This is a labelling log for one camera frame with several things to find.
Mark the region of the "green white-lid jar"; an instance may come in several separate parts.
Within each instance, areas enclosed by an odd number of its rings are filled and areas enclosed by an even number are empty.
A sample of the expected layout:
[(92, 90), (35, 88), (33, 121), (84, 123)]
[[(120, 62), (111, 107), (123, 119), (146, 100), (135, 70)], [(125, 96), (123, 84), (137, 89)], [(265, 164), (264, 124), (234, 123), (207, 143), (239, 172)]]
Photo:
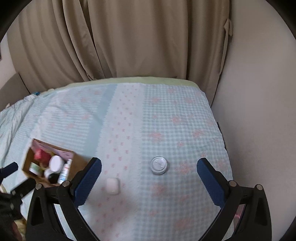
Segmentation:
[(39, 177), (43, 175), (43, 169), (34, 162), (30, 163), (29, 172)]

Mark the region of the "brown cardboard box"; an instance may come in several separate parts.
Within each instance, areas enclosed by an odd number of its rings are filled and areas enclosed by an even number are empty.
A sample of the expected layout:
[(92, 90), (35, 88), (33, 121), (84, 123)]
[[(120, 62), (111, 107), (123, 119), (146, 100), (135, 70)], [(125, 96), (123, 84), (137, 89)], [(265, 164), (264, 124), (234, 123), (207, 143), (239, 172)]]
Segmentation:
[(54, 187), (72, 180), (87, 165), (84, 157), (72, 150), (33, 139), (23, 163), (22, 171), (45, 187)]

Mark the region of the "beige curtain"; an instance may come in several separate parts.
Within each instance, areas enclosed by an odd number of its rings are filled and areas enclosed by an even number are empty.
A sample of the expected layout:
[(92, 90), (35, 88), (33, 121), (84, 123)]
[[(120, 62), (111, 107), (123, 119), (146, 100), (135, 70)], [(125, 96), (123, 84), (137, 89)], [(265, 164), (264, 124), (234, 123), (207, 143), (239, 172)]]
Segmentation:
[(230, 1), (32, 1), (8, 30), (30, 92), (153, 76), (196, 83), (212, 101), (231, 34)]

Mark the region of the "silver-lid glass jar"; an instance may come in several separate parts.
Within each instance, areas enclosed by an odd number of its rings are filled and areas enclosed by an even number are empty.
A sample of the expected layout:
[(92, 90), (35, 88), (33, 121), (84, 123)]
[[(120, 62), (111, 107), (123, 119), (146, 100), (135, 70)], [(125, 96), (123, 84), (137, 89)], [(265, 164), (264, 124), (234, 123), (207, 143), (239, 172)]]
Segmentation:
[(162, 156), (152, 158), (150, 163), (150, 169), (154, 175), (162, 175), (166, 173), (168, 166), (168, 161)]

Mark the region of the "white earbuds case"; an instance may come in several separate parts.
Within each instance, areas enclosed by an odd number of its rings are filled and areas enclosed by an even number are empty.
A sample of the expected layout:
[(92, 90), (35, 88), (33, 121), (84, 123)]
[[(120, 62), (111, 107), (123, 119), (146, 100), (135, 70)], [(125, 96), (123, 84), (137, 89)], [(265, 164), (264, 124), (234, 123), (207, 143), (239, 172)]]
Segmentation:
[(107, 178), (105, 188), (107, 194), (118, 195), (120, 193), (120, 180), (118, 178)]

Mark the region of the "red rectangular box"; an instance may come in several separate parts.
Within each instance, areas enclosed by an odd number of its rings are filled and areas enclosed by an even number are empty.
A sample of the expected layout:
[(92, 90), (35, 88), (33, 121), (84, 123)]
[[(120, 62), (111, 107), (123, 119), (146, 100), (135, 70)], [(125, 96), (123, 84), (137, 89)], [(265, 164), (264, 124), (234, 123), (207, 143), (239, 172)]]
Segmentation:
[(37, 149), (34, 153), (34, 159), (45, 166), (48, 166), (51, 157), (52, 155), (50, 153), (42, 149)]

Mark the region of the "green mattress pad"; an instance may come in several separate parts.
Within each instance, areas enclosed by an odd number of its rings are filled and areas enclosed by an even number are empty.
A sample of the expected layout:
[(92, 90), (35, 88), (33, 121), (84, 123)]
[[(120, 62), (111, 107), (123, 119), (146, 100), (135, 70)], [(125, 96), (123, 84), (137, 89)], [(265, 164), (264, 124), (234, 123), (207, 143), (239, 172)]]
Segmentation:
[(64, 89), (69, 89), (73, 87), (81, 87), (81, 86), (90, 86), (90, 85), (100, 85), (100, 84), (118, 84), (118, 83), (143, 83), (143, 84), (165, 84), (165, 85), (173, 85), (173, 86), (191, 86), (199, 88), (198, 85), (189, 80), (176, 79), (176, 78), (163, 78), (163, 77), (120, 77), (120, 78), (107, 78), (107, 79), (99, 79), (92, 80), (87, 82), (75, 82), (72, 84), (68, 84), (64, 87), (60, 88), (51, 88), (47, 91), (40, 92), (39, 96), (48, 94), (53, 91), (59, 91)]

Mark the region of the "small white-lid jar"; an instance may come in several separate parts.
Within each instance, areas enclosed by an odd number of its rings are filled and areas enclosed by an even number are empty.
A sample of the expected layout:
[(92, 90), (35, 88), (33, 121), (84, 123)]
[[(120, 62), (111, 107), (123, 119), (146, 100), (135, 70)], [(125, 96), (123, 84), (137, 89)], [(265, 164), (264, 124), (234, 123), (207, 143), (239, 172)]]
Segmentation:
[(46, 169), (44, 171), (44, 177), (50, 184), (57, 184), (60, 173), (53, 172), (51, 169)]

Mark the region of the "blue checked bedspread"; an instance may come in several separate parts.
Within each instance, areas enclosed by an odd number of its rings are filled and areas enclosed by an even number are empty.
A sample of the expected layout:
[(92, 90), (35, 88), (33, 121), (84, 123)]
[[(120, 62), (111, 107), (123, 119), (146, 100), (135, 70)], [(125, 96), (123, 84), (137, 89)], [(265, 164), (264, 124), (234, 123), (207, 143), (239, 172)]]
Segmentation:
[[(227, 179), (223, 138), (199, 88), (118, 83), (29, 95), (1, 112), (1, 166), (22, 166), (31, 141), (97, 157), (102, 172), (79, 208), (100, 240), (198, 240), (219, 208), (197, 171), (205, 157)], [(152, 158), (166, 173), (154, 175)], [(120, 193), (106, 192), (106, 179)]]

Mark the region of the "grey headboard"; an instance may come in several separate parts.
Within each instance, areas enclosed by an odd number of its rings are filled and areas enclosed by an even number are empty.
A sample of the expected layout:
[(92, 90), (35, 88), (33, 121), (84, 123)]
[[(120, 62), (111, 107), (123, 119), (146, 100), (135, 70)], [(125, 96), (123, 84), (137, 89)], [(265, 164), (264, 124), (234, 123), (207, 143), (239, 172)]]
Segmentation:
[(7, 83), (1, 88), (0, 110), (7, 106), (15, 104), (17, 101), (30, 95), (19, 73), (13, 75)]

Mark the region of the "white pill bottle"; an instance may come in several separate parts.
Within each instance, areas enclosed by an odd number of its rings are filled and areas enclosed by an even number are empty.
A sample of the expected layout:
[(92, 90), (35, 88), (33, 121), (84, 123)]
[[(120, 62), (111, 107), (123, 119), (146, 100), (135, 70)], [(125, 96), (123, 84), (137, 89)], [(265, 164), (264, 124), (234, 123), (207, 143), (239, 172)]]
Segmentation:
[(58, 178), (58, 184), (62, 184), (64, 181), (68, 179), (70, 168), (71, 168), (72, 159), (68, 159), (64, 164), (61, 173)]

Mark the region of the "large white-lid jar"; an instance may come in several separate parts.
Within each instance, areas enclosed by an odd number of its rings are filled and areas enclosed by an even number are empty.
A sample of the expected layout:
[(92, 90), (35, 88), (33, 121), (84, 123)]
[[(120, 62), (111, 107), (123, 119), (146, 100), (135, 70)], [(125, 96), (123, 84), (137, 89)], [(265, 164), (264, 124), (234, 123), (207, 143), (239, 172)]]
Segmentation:
[(52, 156), (49, 160), (49, 169), (54, 173), (60, 173), (65, 162), (60, 156)]

